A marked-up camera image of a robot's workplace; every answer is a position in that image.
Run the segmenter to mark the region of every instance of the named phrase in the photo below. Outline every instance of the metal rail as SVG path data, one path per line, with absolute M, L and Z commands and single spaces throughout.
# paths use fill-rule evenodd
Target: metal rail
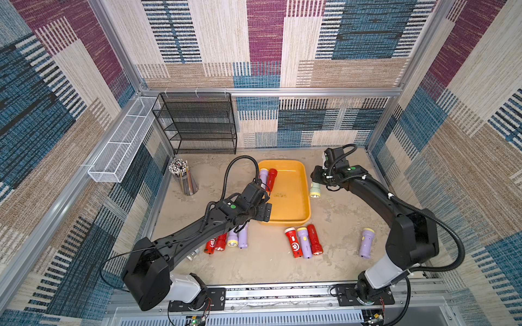
M 143 96 L 158 96 L 159 93 L 204 93 L 225 92 L 235 97 L 242 96 L 295 96 L 295 97 L 348 97 L 348 96 L 399 96 L 399 87 L 359 87 L 359 88 L 165 88 L 143 90 Z

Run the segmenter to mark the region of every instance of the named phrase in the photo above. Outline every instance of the flashlight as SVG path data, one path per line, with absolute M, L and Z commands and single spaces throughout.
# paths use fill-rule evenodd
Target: flashlight
M 317 182 L 312 182 L 312 184 L 310 186 L 311 186 L 310 197 L 312 197 L 312 198 L 321 197 L 321 188 L 320 188 L 321 185 L 318 184 Z

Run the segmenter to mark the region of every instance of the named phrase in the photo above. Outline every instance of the table surface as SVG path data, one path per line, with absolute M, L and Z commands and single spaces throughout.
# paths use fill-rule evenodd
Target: table surface
M 324 148 L 307 150 L 241 151 L 237 155 L 181 154 L 188 160 L 199 183 L 193 196 L 182 194 L 178 182 L 171 178 L 152 239 L 164 237 L 189 225 L 204 215 L 206 204 L 221 196 L 223 177 L 229 162 L 239 155 L 250 155 L 257 161 L 291 159 L 302 162 L 309 175 L 315 165 L 322 164 Z M 361 165 L 375 175 L 364 149 L 348 157 L 350 164 Z M 241 192 L 253 178 L 249 160 L 239 160 L 232 167 L 227 195 Z M 341 190 L 321 188 L 320 198 L 311 198 L 312 217 L 324 253 L 311 259 L 294 258 L 285 227 L 261 225 L 251 221 L 248 248 L 227 247 L 213 255 L 201 253 L 193 260 L 184 259 L 174 271 L 196 273 L 206 284 L 252 284 L 279 282 L 315 282 L 356 280 L 361 271 L 371 267 L 385 253 L 389 228 L 381 217 L 362 199 Z M 364 227 L 375 230 L 371 259 L 359 257 L 359 244 Z

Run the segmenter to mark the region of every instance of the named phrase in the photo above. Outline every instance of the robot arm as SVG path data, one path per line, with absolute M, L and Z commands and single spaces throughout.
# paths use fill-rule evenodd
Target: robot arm
M 359 165 L 351 166 L 344 158 L 344 147 L 328 148 L 325 151 L 325 167 L 316 166 L 311 174 L 312 182 L 326 185 L 328 190 L 344 188 L 364 200 L 388 224 L 390 233 L 386 241 L 386 255 L 374 266 L 359 275 L 357 296 L 362 303 L 371 304 L 378 300 L 387 287 L 409 274 L 416 266 L 438 255 L 436 223 L 424 215 L 434 218 L 428 209 L 415 212 L 392 200 L 391 194 L 382 184 L 372 178 Z
M 207 289 L 197 275 L 171 271 L 210 239 L 234 228 L 239 232 L 251 219 L 268 222 L 272 205 L 260 184 L 260 179 L 254 179 L 241 194 L 210 202 L 205 216 L 171 235 L 153 242 L 146 237 L 134 245 L 122 279 L 141 310 L 149 310 L 165 298 L 188 303 L 194 310 L 203 305 Z

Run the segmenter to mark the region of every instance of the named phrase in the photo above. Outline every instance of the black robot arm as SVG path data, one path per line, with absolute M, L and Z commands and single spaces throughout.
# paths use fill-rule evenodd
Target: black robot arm
M 429 209 L 418 209 L 395 197 L 360 165 L 350 165 L 346 157 L 357 149 L 355 144 L 325 150 L 324 166 L 316 166 L 312 182 L 326 185 L 330 191 L 341 188 L 352 192 L 373 208 L 388 224 L 386 255 L 374 266 L 361 272 L 357 283 L 360 302 L 371 304 L 388 286 L 396 284 L 413 271 L 443 272 L 457 268 L 464 260 L 464 245 L 445 223 Z M 444 267 L 419 267 L 438 255 L 437 224 L 455 240 L 457 259 Z
M 225 187 L 231 165 L 227 169 Z M 145 237 L 134 245 L 123 270 L 122 280 L 141 310 L 149 310 L 167 297 L 173 285 L 170 272 L 201 245 L 232 229 L 239 232 L 251 219 L 262 222 L 270 220 L 272 205 L 267 203 L 269 197 L 260 185 L 261 180 L 255 178 L 241 194 L 208 203 L 205 216 L 194 223 L 153 242 Z M 190 302 L 186 303 L 197 309 L 207 296 L 206 286 L 195 274 L 190 277 L 200 287 L 195 290 L 194 298 L 190 296 Z

